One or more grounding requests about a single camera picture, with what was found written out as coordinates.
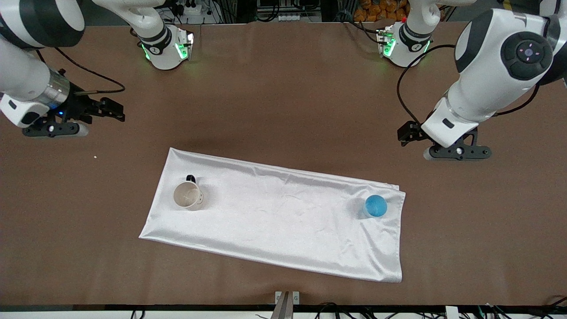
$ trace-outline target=green led light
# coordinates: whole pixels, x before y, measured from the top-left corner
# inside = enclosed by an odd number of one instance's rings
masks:
[[[427,52],[427,49],[429,48],[430,43],[431,43],[431,41],[427,41],[427,44],[425,45],[424,52]]]
[[[389,57],[392,55],[393,48],[396,46],[396,39],[390,39],[388,44],[384,47],[384,55]]]
[[[146,53],[146,59],[147,59],[148,61],[150,61],[150,55],[147,54],[146,48],[143,46],[143,44],[142,44],[142,49],[143,49],[144,53]]]
[[[179,57],[187,58],[187,49],[183,45],[176,44],[175,48],[177,49],[177,52],[179,52]]]

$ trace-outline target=orange object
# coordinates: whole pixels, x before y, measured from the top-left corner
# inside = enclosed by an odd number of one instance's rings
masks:
[[[353,19],[355,22],[364,22],[366,20],[366,10],[358,9],[354,12]]]
[[[359,1],[360,1],[360,6],[363,9],[368,9],[372,5],[372,0],[359,0]]]
[[[380,14],[380,6],[379,5],[371,5],[370,8],[368,9],[368,14],[369,15],[378,15]]]
[[[387,13],[386,10],[380,11],[380,14],[378,14],[378,16],[376,17],[376,21],[385,19],[385,18],[386,18],[386,13]]]
[[[380,0],[380,9],[388,12],[394,12],[397,9],[397,1],[395,0]]]
[[[402,19],[406,18],[404,9],[397,9],[396,10],[396,21],[402,21]]]

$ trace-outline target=black cable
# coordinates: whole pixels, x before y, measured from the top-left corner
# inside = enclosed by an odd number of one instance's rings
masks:
[[[401,94],[400,94],[400,84],[401,84],[401,79],[404,78],[405,73],[409,70],[409,68],[411,68],[417,61],[419,61],[419,59],[421,59],[422,57],[424,57],[426,54],[428,54],[431,51],[435,51],[437,49],[441,49],[441,48],[455,48],[454,44],[442,44],[442,45],[437,45],[436,47],[432,47],[429,50],[425,51],[424,53],[420,54],[418,57],[416,57],[405,69],[404,71],[401,73],[400,78],[397,80],[397,85],[396,85],[396,92],[397,92],[397,98],[400,100],[400,104],[401,106],[404,108],[404,110],[409,114],[409,116],[412,117],[412,119],[417,123],[417,124],[421,124],[420,121],[417,119],[417,117],[408,109],[408,107],[405,105],[404,100],[402,100],[401,98]]]
[[[502,314],[504,317],[506,317],[506,319],[512,319],[512,318],[510,318],[510,316],[508,316],[506,313],[504,313],[504,311],[502,311],[502,309],[500,309],[500,307],[495,306],[495,307],[492,307],[492,309],[494,310],[495,313]]]
[[[134,315],[136,314],[136,310],[132,311],[132,315],[130,316],[130,319],[134,319]],[[143,319],[146,316],[146,311],[142,310],[142,316],[139,319]]]
[[[183,24],[183,22],[181,22],[181,19],[179,19],[179,15],[175,15],[175,17],[177,18],[177,21],[179,21],[179,24]]]
[[[295,4],[295,0],[291,0],[291,5],[294,6],[296,9],[299,9],[299,10],[314,10],[314,9],[317,9],[317,7],[319,7],[319,5],[300,7],[297,4]]]
[[[224,23],[225,20],[223,19],[221,13],[218,11],[217,5],[214,5],[214,10],[217,12],[218,18],[221,20],[221,23]]]
[[[102,75],[102,74],[100,74],[100,73],[97,73],[97,72],[95,72],[95,71],[93,71],[93,70],[90,70],[90,69],[85,68],[84,66],[82,66],[82,65],[78,64],[77,62],[75,62],[72,58],[70,58],[68,55],[66,55],[65,52],[63,52],[63,51],[62,51],[61,49],[59,49],[59,48],[55,48],[55,50],[57,50],[57,52],[59,52],[62,56],[64,56],[67,60],[69,60],[69,62],[71,62],[71,63],[74,64],[75,66],[78,66],[79,68],[81,68],[81,69],[83,69],[83,70],[85,70],[85,71],[87,71],[87,72],[89,72],[89,73],[91,73],[91,74],[94,74],[94,75],[96,75],[96,76],[98,76],[98,77],[100,77],[100,78],[103,78],[103,79],[105,79],[105,80],[107,80],[107,81],[110,81],[110,82],[112,82],[112,83],[114,83],[114,84],[117,84],[117,85],[119,85],[119,86],[121,87],[121,89],[118,89],[118,90],[95,90],[95,91],[86,91],[86,92],[84,92],[83,94],[76,94],[76,95],[101,94],[101,93],[109,94],[109,93],[123,92],[124,90],[126,90],[126,87],[125,87],[122,83],[120,83],[120,82],[118,82],[118,81],[116,81],[116,80],[113,80],[113,79],[111,79],[111,78],[109,78],[109,77],[106,77],[106,76],[104,76],[104,75]]]
[[[321,308],[321,310],[319,310],[319,312],[317,312],[317,314],[315,315],[315,319],[319,319],[321,316],[321,312],[323,312],[323,310],[325,310],[327,307],[335,307],[336,311],[335,311],[335,317],[340,318],[340,313],[344,313],[347,317],[349,317],[350,319],[356,319],[355,317],[353,317],[349,312],[344,311],[339,305],[335,304],[335,303],[326,303],[325,305],[323,305],[323,307]],[[363,314],[361,312],[361,314],[366,318],[367,316],[370,317],[374,317],[374,315],[372,313],[368,313],[368,314]]]
[[[229,9],[223,7],[220,3],[218,3],[218,6],[221,7],[221,11],[224,10],[226,13],[230,14],[231,17],[236,19],[236,15],[232,13]]]
[[[551,304],[551,305],[549,305],[549,306],[550,306],[550,307],[559,307],[558,305],[559,305],[560,303],[562,303],[563,301],[566,301],[566,300],[567,300],[567,297],[563,297],[563,298],[561,298],[561,299],[555,301],[553,304]]]
[[[39,58],[39,60],[43,63],[45,63],[45,60],[43,59],[43,56],[41,55],[41,52],[39,52],[39,50],[36,50],[37,53],[37,57]]]
[[[364,309],[366,310],[365,314],[369,316],[370,319],[377,319],[374,313],[368,307],[364,307]]]
[[[508,111],[494,113],[494,115],[492,117],[510,114],[510,113],[513,113],[517,110],[523,109],[526,105],[528,105],[528,104],[530,104],[530,102],[532,102],[532,100],[538,94],[538,91],[539,91],[539,84],[536,84],[535,87],[534,87],[534,91],[532,92],[532,95],[530,95],[530,97],[524,103],[522,103],[522,105],[520,105],[518,107],[514,107],[513,109],[508,110]]]
[[[370,39],[372,42],[378,43],[378,44],[384,44],[386,45],[388,42],[386,41],[378,41],[375,38],[373,38],[368,32],[366,32],[366,29],[362,26],[362,22],[360,22],[360,25],[362,27],[362,31],[364,31],[364,34],[368,37],[368,39]]]
[[[423,318],[433,319],[433,317],[426,316],[425,313],[422,313],[422,312],[416,312],[416,313],[419,314],[420,316],[422,316]]]
[[[388,317],[386,317],[386,318],[384,318],[384,319],[392,319],[392,317],[395,316],[395,315],[397,315],[397,314],[399,314],[399,312],[395,312],[395,313],[389,315]]]
[[[280,3],[278,2],[274,5],[274,9],[272,10],[272,13],[270,14],[270,16],[267,19],[256,18],[256,20],[260,21],[260,22],[270,22],[273,19],[275,19],[278,16],[279,13],[280,13]]]
[[[134,28],[130,28],[130,35],[138,37],[138,35],[136,34],[136,31],[134,31]],[[141,48],[142,47],[142,41],[138,41],[138,43],[136,43],[136,46]]]
[[[457,10],[457,7],[453,7],[453,10],[451,11],[451,13],[449,13],[447,15],[447,17],[445,18],[445,22],[449,21],[449,19],[453,16],[453,13],[455,13],[455,10]]]
[[[343,21],[343,22],[348,22],[348,23],[352,24],[353,26],[355,26],[357,29],[368,32],[368,33],[378,34],[378,33],[380,33],[380,30],[384,30],[383,28],[378,29],[378,30],[367,29],[362,25],[362,22],[360,22],[360,25],[358,25],[358,24],[356,24],[352,21]]]

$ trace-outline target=black circular button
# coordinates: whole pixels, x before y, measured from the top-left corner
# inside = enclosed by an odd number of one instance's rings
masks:
[[[544,56],[543,47],[533,40],[524,40],[518,45],[516,56],[518,56],[518,59],[522,62],[530,64],[537,63]]]
[[[511,77],[527,81],[542,74],[551,65],[553,53],[549,43],[533,32],[509,36],[501,47],[501,60]]]

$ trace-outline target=wire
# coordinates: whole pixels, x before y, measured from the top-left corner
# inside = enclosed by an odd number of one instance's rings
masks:
[[[455,13],[455,10],[457,10],[457,7],[453,7],[451,13],[449,13],[448,16],[445,18],[445,22],[449,21],[449,19],[453,16],[453,13]]]
[[[295,3],[295,0],[291,0],[291,5],[294,6],[296,9],[299,9],[299,10],[305,10],[305,9],[314,10],[314,9],[317,9],[317,7],[319,7],[319,5],[300,7]]]
[[[309,13],[307,13],[307,9],[305,9],[305,6],[303,6],[303,11],[305,11],[305,16],[307,17],[307,19],[309,19],[310,22],[313,22],[313,20],[311,20],[311,17],[309,16]]]
[[[274,9],[272,10],[272,13],[270,14],[270,16],[269,16],[267,19],[259,19],[259,18],[256,18],[256,20],[257,20],[257,21],[261,21],[261,22],[270,22],[270,21],[272,21],[273,19],[275,19],[275,18],[278,16],[279,13],[280,13],[280,3],[277,2],[277,3],[274,5]]]
[[[136,31],[134,31],[134,28],[130,28],[130,35],[138,37],[138,35],[136,34]],[[136,43],[136,46],[141,48],[142,47],[142,41],[138,41],[138,43]]]
[[[335,18],[333,19],[333,21],[338,21],[338,22],[348,22],[348,21],[352,21],[353,20],[353,15],[346,9],[343,9],[339,12],[337,12],[337,14],[335,15]]]
[[[177,21],[179,21],[179,24],[183,24],[183,22],[181,22],[181,19],[179,19],[179,15],[174,14],[174,16],[177,18]]]
[[[392,317],[395,316],[395,315],[397,315],[397,314],[399,314],[399,312],[395,312],[395,313],[389,315],[388,317],[386,317],[386,318],[384,318],[384,319],[392,319]]]
[[[110,81],[110,82],[112,82],[112,83],[114,83],[114,84],[117,84],[117,85],[119,85],[119,86],[121,87],[121,88],[118,89],[118,90],[95,90],[95,91],[76,92],[75,95],[89,95],[89,94],[101,94],[101,93],[109,94],[109,93],[123,92],[124,90],[126,90],[126,87],[125,87],[122,83],[120,83],[120,82],[118,82],[118,81],[116,81],[116,80],[113,80],[113,79],[111,79],[111,78],[109,78],[109,77],[106,77],[106,76],[104,76],[104,75],[102,75],[102,74],[100,74],[100,73],[97,73],[97,72],[95,72],[95,71],[93,71],[93,70],[90,70],[90,69],[85,68],[84,66],[82,66],[82,65],[78,64],[77,62],[75,62],[72,58],[70,58],[68,55],[66,55],[66,54],[65,54],[61,49],[59,49],[59,48],[55,48],[55,50],[57,50],[57,52],[59,52],[62,56],[64,56],[67,60],[69,60],[69,62],[71,62],[71,63],[74,64],[75,66],[78,66],[79,68],[81,68],[81,69],[83,69],[83,70],[85,70],[85,71],[87,71],[87,72],[89,72],[89,73],[91,73],[91,74],[94,74],[94,75],[96,75],[96,76],[98,76],[98,77],[100,77],[100,78],[103,78],[103,79],[105,79],[105,80],[107,80],[107,81]]]
[[[217,17],[214,16],[214,14],[213,14],[213,8],[211,7],[211,0],[209,0],[208,8],[209,8],[209,11],[211,12],[211,16],[213,16],[214,23],[218,24]]]
[[[416,313],[419,314],[420,316],[422,316],[423,318],[433,319],[433,317],[426,316],[425,313],[422,313],[422,312],[416,312]]]
[[[344,313],[347,317],[349,317],[350,319],[356,319],[355,317],[353,317],[349,312],[344,311],[339,305],[335,304],[335,303],[326,303],[321,310],[319,310],[319,312],[317,312],[317,314],[315,315],[315,319],[319,319],[321,316],[321,312],[323,312],[323,310],[325,310],[325,308],[330,307],[330,306],[334,306],[337,311],[335,311],[335,316],[337,318],[340,318],[339,313],[342,312]]]
[[[561,304],[563,301],[566,301],[567,297],[563,297],[557,301],[555,301],[553,304],[549,305],[550,307],[559,307],[559,304]]]
[[[508,111],[494,113],[494,115],[492,117],[510,114],[510,113],[515,112],[515,111],[523,109],[526,105],[528,105],[528,104],[530,104],[530,102],[532,102],[532,100],[538,94],[538,91],[539,91],[539,84],[536,84],[535,87],[534,87],[534,91],[532,92],[532,95],[530,95],[530,97],[524,103],[522,103],[522,105],[520,105],[518,107],[514,107],[513,109],[508,110]]]
[[[362,22],[360,22],[360,25],[358,25],[358,24],[356,24],[352,21],[344,21],[344,22],[348,22],[348,23],[352,24],[353,26],[355,26],[357,29],[362,30],[362,31],[367,32],[367,33],[378,34],[378,33],[380,33],[380,30],[384,30],[383,28],[378,29],[378,30],[367,29],[362,25]]]
[[[411,68],[417,61],[419,61],[422,57],[424,57],[426,54],[428,54],[431,51],[435,51],[437,49],[441,49],[441,48],[455,48],[454,44],[442,44],[442,45],[437,45],[436,47],[432,47],[431,49],[425,51],[424,53],[420,54],[418,57],[416,57],[405,69],[404,71],[401,73],[400,78],[397,80],[397,85],[396,85],[396,92],[397,92],[397,98],[400,100],[400,104],[401,106],[404,108],[404,110],[409,114],[409,116],[412,117],[412,119],[417,123],[417,124],[421,124],[420,121],[417,119],[417,117],[408,109],[408,107],[405,105],[404,100],[402,100],[401,98],[401,94],[400,94],[400,84],[401,84],[401,79],[404,78],[405,73],[409,70],[409,68]]]
[[[493,309],[496,310],[496,313],[500,312],[504,317],[506,317],[506,319],[512,319],[512,318],[510,318],[510,316],[508,316],[506,313],[504,313],[504,311],[502,311],[502,309],[500,309],[500,307],[495,306]]]
[[[136,314],[136,310],[134,309],[132,311],[132,315],[130,316],[130,319],[134,319],[134,315]],[[142,316],[139,319],[143,319],[146,316],[146,311],[142,310]]]
[[[39,60],[43,63],[45,63],[45,60],[43,59],[43,56],[41,55],[41,52],[39,52],[39,50],[36,50],[37,53],[37,57],[39,58]]]
[[[386,41],[378,41],[375,38],[373,38],[372,36],[370,36],[370,34],[366,31],[366,29],[362,26],[362,22],[360,22],[360,26],[362,27],[362,31],[364,31],[364,34],[368,37],[368,39],[370,39],[372,42],[378,43],[378,44],[387,44],[388,42]]]
[[[231,17],[236,19],[236,15],[234,13],[232,13],[232,11],[230,11],[229,9],[223,7],[217,0],[213,0],[214,2],[216,2],[218,4],[218,6],[221,8],[221,11],[225,11],[226,13],[228,13]]]
[[[214,9],[215,9],[215,11],[217,12],[218,19],[221,21],[221,23],[224,23],[224,22],[225,22],[225,19],[222,17],[221,13],[218,11],[217,4],[214,5]]]

